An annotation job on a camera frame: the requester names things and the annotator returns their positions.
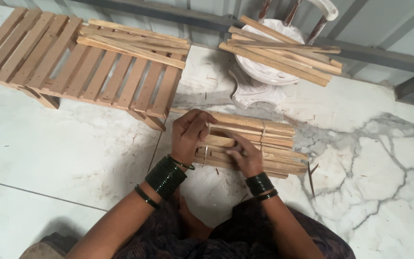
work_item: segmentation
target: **wall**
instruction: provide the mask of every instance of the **wall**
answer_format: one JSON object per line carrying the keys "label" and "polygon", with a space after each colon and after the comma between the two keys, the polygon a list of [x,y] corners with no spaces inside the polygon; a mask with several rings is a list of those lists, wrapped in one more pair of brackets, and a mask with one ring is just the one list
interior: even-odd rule
{"label": "wall", "polygon": [[[180,8],[197,10],[216,15],[247,15],[257,18],[262,0],[152,0]],[[268,18],[284,19],[295,0],[273,0]],[[379,47],[386,50],[414,55],[414,0],[332,0],[340,15],[329,22],[321,36]],[[44,11],[103,19],[120,24],[162,32],[177,37],[189,37],[193,42],[216,47],[225,39],[219,32],[177,24],[174,22],[143,17],[126,12],[77,3],[70,0],[0,0],[10,6],[39,6]],[[310,33],[322,13],[313,4],[303,1],[292,24]],[[372,65],[350,59],[341,59],[344,72],[354,79],[397,85],[414,76],[414,73]]]}

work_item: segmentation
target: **white marble floor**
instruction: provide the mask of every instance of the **white marble floor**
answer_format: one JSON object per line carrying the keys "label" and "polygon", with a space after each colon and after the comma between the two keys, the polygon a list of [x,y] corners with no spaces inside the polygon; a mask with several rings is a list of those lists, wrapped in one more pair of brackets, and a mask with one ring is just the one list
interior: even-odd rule
{"label": "white marble floor", "polygon": [[[9,13],[0,6],[0,23]],[[307,176],[272,178],[279,196],[340,235],[357,258],[414,258],[414,106],[395,102],[390,89],[334,77],[325,88],[286,86],[279,106],[243,111],[230,100],[234,61],[193,46],[173,106],[292,123],[295,149],[319,163],[316,201]],[[0,86],[0,258],[18,258],[54,231],[83,235],[169,152],[177,116],[161,134],[123,111],[72,100],[50,110]],[[238,172],[203,165],[181,192],[212,227],[250,198]]]}

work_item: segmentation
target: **green bangle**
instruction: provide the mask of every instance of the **green bangle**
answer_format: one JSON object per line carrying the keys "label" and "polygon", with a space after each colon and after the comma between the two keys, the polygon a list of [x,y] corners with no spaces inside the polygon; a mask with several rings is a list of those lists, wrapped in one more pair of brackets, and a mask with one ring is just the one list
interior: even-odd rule
{"label": "green bangle", "polygon": [[182,167],[184,167],[184,168],[187,168],[188,170],[194,170],[194,169],[196,169],[195,167],[194,167],[194,165],[185,165],[185,164],[182,164],[182,163],[180,163],[180,162],[178,162],[178,161],[176,161],[173,157],[171,157],[170,156],[170,154],[167,154],[167,157],[169,157],[169,159],[170,159],[170,161],[172,161],[172,162],[174,162],[175,164],[177,164],[177,165],[179,165],[179,166],[182,166]]}
{"label": "green bangle", "polygon": [[271,180],[269,180],[268,176],[264,172],[247,178],[245,183],[250,188],[250,192],[253,196],[257,196],[258,194],[274,189],[274,185],[272,185]]}
{"label": "green bangle", "polygon": [[153,206],[153,208],[157,210],[160,209],[161,206],[159,206],[158,203],[156,203],[148,195],[146,195],[146,193],[142,189],[140,189],[138,184],[135,185],[135,191],[138,193],[138,195],[140,195],[140,197],[142,197],[143,200],[145,200],[147,203]]}
{"label": "green bangle", "polygon": [[145,181],[163,199],[169,200],[186,178],[186,174],[168,156],[164,156],[145,176]]}
{"label": "green bangle", "polygon": [[258,195],[255,198],[259,201],[264,201],[264,200],[267,200],[267,199],[269,199],[271,197],[274,197],[276,195],[277,195],[277,190],[274,189],[272,192],[270,192],[268,194]]}

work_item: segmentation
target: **person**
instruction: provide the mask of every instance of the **person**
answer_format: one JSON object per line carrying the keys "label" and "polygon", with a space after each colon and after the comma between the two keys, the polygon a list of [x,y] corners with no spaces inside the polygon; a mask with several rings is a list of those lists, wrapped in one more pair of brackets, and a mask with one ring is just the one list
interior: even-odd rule
{"label": "person", "polygon": [[178,187],[218,121],[197,109],[172,126],[172,152],[107,212],[67,259],[104,258],[355,258],[351,248],[319,222],[288,208],[263,173],[262,153],[248,140],[227,152],[237,161],[255,198],[235,206],[232,218],[212,229],[193,214]]}

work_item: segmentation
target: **wood pile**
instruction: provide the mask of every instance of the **wood pile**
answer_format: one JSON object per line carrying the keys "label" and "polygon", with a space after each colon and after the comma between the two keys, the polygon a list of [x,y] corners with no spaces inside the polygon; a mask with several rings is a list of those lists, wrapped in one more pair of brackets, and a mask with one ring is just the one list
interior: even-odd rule
{"label": "wood pile", "polygon": [[231,26],[231,39],[227,43],[222,42],[220,49],[324,87],[332,76],[319,70],[341,74],[343,64],[323,54],[340,53],[339,47],[301,44],[246,16],[242,16],[240,21],[277,40]]}
{"label": "wood pile", "polygon": [[[174,108],[170,111],[187,112]],[[236,145],[236,141],[228,135],[232,132],[248,139],[262,151],[263,167],[268,176],[285,179],[289,174],[302,175],[307,171],[307,155],[292,151],[295,131],[291,125],[219,112],[209,113],[218,123],[210,125],[206,141],[197,148],[196,163],[238,170],[233,157],[226,153],[228,147]]]}
{"label": "wood pile", "polygon": [[83,27],[79,33],[82,35],[77,39],[79,44],[160,62],[180,69],[184,69],[185,62],[169,57],[167,54],[179,54],[177,57],[181,57],[188,54],[191,46],[188,40],[171,35],[95,19],[89,19],[89,26]]}

